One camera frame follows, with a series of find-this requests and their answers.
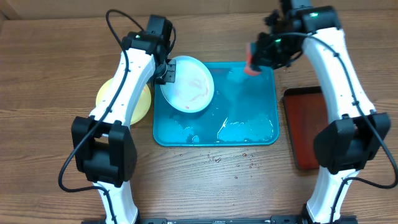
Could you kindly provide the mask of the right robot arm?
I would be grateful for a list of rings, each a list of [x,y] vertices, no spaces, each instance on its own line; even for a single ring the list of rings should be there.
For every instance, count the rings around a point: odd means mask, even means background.
[[[350,184],[359,180],[366,163],[385,149],[391,121],[378,113],[365,94],[349,57],[345,33],[331,6],[315,7],[310,1],[285,0],[265,18],[268,33],[261,32],[246,50],[248,75],[262,67],[288,67],[306,56],[317,74],[325,99],[328,126],[313,142],[320,166],[312,196],[300,215],[289,223],[356,223],[340,208]]]

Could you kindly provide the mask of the light blue plate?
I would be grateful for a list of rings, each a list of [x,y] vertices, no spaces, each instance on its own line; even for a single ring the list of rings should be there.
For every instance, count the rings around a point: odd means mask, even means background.
[[[204,63],[191,56],[174,57],[175,81],[161,85],[166,101],[184,113],[203,111],[215,93],[213,77]]]

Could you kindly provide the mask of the yellow plate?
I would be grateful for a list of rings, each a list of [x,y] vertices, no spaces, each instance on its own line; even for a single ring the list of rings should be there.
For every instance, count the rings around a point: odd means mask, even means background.
[[[108,88],[110,87],[113,79],[109,79],[106,81],[101,88],[99,89],[97,96],[96,96],[96,106],[98,106],[104,99],[105,93],[107,92]],[[152,95],[150,92],[150,88],[148,84],[146,84],[141,92],[137,105],[134,109],[132,118],[131,118],[131,125],[136,124],[139,122],[149,111],[152,102]]]

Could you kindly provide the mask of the red black sponge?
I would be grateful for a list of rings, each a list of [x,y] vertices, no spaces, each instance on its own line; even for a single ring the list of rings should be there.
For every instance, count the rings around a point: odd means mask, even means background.
[[[252,43],[247,43],[246,44],[246,65],[244,67],[244,73],[246,75],[255,77],[261,74],[261,70],[255,70],[254,68],[252,68],[252,56],[253,56],[253,52],[252,52]]]

